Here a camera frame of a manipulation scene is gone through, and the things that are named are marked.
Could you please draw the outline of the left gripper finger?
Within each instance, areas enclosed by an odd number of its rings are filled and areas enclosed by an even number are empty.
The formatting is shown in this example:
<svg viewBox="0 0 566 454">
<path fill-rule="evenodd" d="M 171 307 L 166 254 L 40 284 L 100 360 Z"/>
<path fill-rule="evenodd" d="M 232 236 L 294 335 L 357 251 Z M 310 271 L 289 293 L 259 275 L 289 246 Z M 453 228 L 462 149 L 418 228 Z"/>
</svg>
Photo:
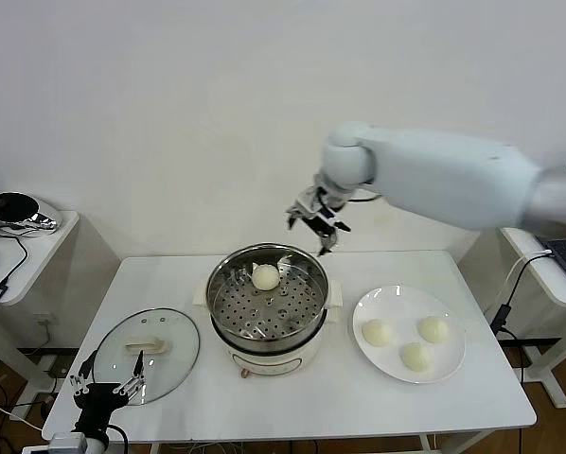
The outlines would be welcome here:
<svg viewBox="0 0 566 454">
<path fill-rule="evenodd" d="M 141 350 L 133 367 L 133 374 L 125 383 L 115 388 L 115 394 L 128 398 L 131 402 L 145 385 L 144 351 Z"/>
<path fill-rule="evenodd" d="M 90 356 L 81 364 L 75 375 L 69 376 L 69 381 L 73 387 L 74 395 L 89 393 L 89 383 L 93 372 L 94 362 L 97 351 L 94 350 Z"/>
</svg>

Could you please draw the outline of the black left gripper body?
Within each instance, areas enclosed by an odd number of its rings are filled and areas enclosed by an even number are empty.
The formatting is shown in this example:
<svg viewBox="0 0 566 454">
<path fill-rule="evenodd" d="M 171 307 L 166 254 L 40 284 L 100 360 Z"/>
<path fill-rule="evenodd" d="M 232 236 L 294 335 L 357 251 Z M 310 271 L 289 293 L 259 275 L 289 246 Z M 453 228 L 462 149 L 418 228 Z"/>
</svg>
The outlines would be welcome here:
<svg viewBox="0 0 566 454">
<path fill-rule="evenodd" d="M 86 438 L 105 438 L 112 414 L 125 406 L 125 395 L 117 392 L 116 383 L 91 383 L 87 393 L 74 396 L 80 409 L 75 431 Z"/>
</svg>

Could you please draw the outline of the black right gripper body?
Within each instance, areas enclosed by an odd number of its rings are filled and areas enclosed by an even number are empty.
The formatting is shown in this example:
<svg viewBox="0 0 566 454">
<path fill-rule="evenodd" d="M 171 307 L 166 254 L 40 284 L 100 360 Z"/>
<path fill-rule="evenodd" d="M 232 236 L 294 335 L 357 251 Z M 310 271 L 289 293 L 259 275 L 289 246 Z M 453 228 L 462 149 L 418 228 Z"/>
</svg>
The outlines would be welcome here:
<svg viewBox="0 0 566 454">
<path fill-rule="evenodd" d="M 307 190 L 307 226 L 312 231 L 350 231 L 351 228 L 337 217 L 338 208 L 327 204 L 327 191 L 317 185 Z"/>
</svg>

